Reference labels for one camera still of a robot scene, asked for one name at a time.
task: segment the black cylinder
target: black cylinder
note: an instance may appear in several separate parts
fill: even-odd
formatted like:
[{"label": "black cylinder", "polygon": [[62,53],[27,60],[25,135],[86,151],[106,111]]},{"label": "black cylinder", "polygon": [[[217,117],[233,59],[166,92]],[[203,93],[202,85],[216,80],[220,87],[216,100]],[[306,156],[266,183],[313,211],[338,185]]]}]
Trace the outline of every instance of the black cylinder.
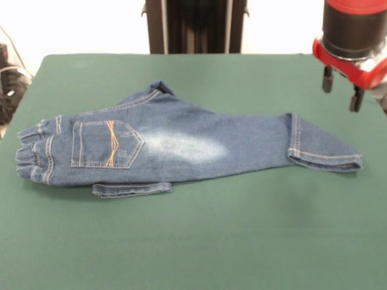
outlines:
[{"label": "black cylinder", "polygon": [[325,3],[322,44],[332,55],[360,60],[379,53],[387,35],[387,10],[369,15],[346,14]]}]

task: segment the orange stitching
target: orange stitching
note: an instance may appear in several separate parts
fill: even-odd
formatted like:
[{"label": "orange stitching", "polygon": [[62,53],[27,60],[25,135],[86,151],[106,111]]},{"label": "orange stitching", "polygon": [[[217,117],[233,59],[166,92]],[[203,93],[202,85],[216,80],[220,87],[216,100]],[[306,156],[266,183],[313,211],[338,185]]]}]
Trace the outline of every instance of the orange stitching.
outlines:
[{"label": "orange stitching", "polygon": [[117,139],[117,137],[115,136],[115,133],[114,133],[114,122],[113,121],[107,121],[106,123],[107,123],[107,125],[109,127],[109,130],[111,132],[111,156],[110,156],[108,162],[106,162],[106,166],[113,167],[113,165],[114,165],[114,155],[115,155],[116,151],[119,148],[119,141],[118,141],[118,139]]}]

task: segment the jeans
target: jeans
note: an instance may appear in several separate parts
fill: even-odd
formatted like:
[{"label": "jeans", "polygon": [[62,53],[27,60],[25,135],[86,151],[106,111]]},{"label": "jeans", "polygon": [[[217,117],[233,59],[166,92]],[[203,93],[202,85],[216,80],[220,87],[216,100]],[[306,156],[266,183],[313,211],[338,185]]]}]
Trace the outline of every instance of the jeans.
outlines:
[{"label": "jeans", "polygon": [[172,182],[271,167],[362,168],[357,150],[296,114],[220,114],[180,100],[163,82],[112,108],[42,120],[19,139],[19,176],[93,185],[103,198],[170,192]]}]

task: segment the red robot part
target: red robot part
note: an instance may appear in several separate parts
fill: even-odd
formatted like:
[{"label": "red robot part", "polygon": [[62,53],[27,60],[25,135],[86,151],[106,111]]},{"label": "red robot part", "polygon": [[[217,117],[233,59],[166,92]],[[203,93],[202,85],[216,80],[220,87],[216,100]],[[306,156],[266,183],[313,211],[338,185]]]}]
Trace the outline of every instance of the red robot part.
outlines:
[{"label": "red robot part", "polygon": [[362,89],[374,88],[387,74],[387,58],[379,62],[371,71],[362,71],[353,62],[330,55],[318,39],[314,40],[313,54],[326,67],[340,71],[351,83]]},{"label": "red robot part", "polygon": [[327,4],[350,15],[371,15],[387,10],[386,0],[327,0]]}]

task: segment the seam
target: seam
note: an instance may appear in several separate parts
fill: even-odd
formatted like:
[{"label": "seam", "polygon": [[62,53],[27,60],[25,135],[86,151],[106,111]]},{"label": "seam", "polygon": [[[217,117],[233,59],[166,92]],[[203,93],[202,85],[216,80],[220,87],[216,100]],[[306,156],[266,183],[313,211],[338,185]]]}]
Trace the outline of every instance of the seam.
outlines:
[{"label": "seam", "polygon": [[48,142],[49,142],[49,145],[48,145],[49,159],[48,159],[47,185],[50,185],[51,175],[53,174],[53,171],[54,171],[53,138],[54,138],[54,136],[51,136],[50,139],[48,140]]},{"label": "seam", "polygon": [[[49,140],[46,141],[45,153],[46,153],[46,157],[47,157],[47,161],[48,161],[48,169],[49,169],[49,167],[50,167],[50,159],[49,159],[49,157],[48,157],[48,141],[49,141]],[[47,176],[48,169],[47,169],[47,171],[43,174],[43,178],[42,178],[42,182],[43,182],[43,183],[45,183],[45,181],[46,181],[46,176]]]},{"label": "seam", "polygon": [[72,167],[79,167],[79,168],[106,168],[106,169],[129,169],[130,167],[125,165],[115,165],[114,167],[106,166],[105,163],[97,163],[97,162],[84,162],[79,165],[78,162],[74,162],[74,160],[71,161]]},{"label": "seam", "polygon": [[43,183],[46,183],[47,185],[50,185],[50,177],[51,177],[52,171],[54,170],[54,159],[53,159],[52,151],[51,151],[53,138],[54,138],[54,136],[48,137],[47,142],[46,142],[46,147],[45,147],[46,156],[47,156],[47,160],[48,160],[48,169],[44,173],[42,181],[43,181]]},{"label": "seam", "polygon": [[299,151],[300,149],[300,143],[301,143],[301,122],[298,120],[297,114],[295,114],[296,118],[296,148]]},{"label": "seam", "polygon": [[135,188],[142,188],[142,187],[151,187],[151,186],[156,186],[156,185],[169,185],[169,183],[166,183],[166,182],[159,182],[159,183],[154,183],[154,184],[148,184],[148,185],[104,185],[104,184],[95,184],[97,186],[101,186],[101,187],[107,187],[107,188],[110,188],[110,187],[114,187],[114,188],[126,188],[126,187],[135,187]]},{"label": "seam", "polygon": [[93,190],[93,194],[96,196],[100,196],[101,198],[123,198],[123,197],[129,197],[129,196],[151,195],[153,193],[160,193],[160,192],[171,192],[171,190],[153,190],[151,192],[122,192],[122,193],[115,193],[115,194],[106,194],[98,190]]},{"label": "seam", "polygon": [[32,147],[33,148],[33,152],[35,154],[35,159],[36,159],[36,162],[37,162],[37,166],[41,166],[41,158],[39,156],[39,154],[36,152],[36,143],[34,143],[34,146]]},{"label": "seam", "polygon": [[124,105],[120,105],[120,106],[116,106],[116,107],[108,108],[108,109],[100,109],[100,110],[96,110],[96,111],[86,112],[86,113],[79,114],[79,116],[90,115],[90,114],[95,114],[95,113],[112,112],[112,111],[118,111],[118,110],[122,110],[122,109],[132,108],[134,106],[149,102],[150,100],[152,100],[154,97],[158,96],[159,94],[161,94],[161,91],[154,89],[152,92],[145,95],[144,97],[142,97],[136,101],[132,101],[128,104],[124,104]]},{"label": "seam", "polygon": [[300,153],[301,153],[301,154],[308,155],[308,156],[313,156],[313,157],[318,157],[318,158],[326,158],[326,159],[344,159],[344,158],[354,158],[354,157],[360,158],[361,157],[360,154],[327,156],[327,155],[318,155],[318,154],[313,154],[313,153],[309,153],[309,152],[304,152],[304,151],[297,150],[295,148],[289,148],[288,150],[295,151],[298,155],[300,155]]},{"label": "seam", "polygon": [[129,126],[129,124],[125,123],[125,122],[122,122],[122,121],[118,121],[118,120],[107,120],[107,121],[93,121],[93,122],[75,122],[74,125],[75,126],[92,126],[92,125],[104,125],[106,126],[106,122],[114,122],[116,124],[122,124],[124,126],[126,126],[130,131],[134,131],[134,129],[132,127]]},{"label": "seam", "polygon": [[42,132],[42,122],[43,122],[43,120],[39,122],[39,124],[37,125],[37,128],[36,128],[39,136],[41,137],[41,140],[44,139],[44,135],[43,135],[43,132]]},{"label": "seam", "polygon": [[58,129],[58,116],[55,116],[55,123],[56,123],[56,135],[59,135],[59,129]]},{"label": "seam", "polygon": [[58,121],[59,121],[59,124],[58,124],[58,131],[59,131],[59,135],[62,133],[62,126],[61,126],[61,122],[62,122],[62,115],[59,115],[58,116]]},{"label": "seam", "polygon": [[79,166],[80,166],[80,160],[82,159],[82,123],[79,126]]},{"label": "seam", "polygon": [[74,124],[73,126],[73,147],[71,148],[71,163],[74,162],[74,147],[75,147],[75,127],[77,124]]},{"label": "seam", "polygon": [[144,139],[136,132],[134,131],[134,136],[136,137],[137,139],[137,145],[135,147],[135,149],[133,150],[133,153],[131,154],[131,156],[128,158],[128,161],[125,163],[125,166],[127,168],[130,168],[133,164],[133,162],[137,159],[145,141]]},{"label": "seam", "polygon": [[33,181],[33,182],[37,182],[36,179],[35,179],[35,171],[37,169],[37,166],[34,166],[34,169],[31,171],[31,176],[30,176],[30,179]]},{"label": "seam", "polygon": [[101,162],[101,161],[85,161],[85,162],[81,162],[81,164],[105,164],[104,162]]}]

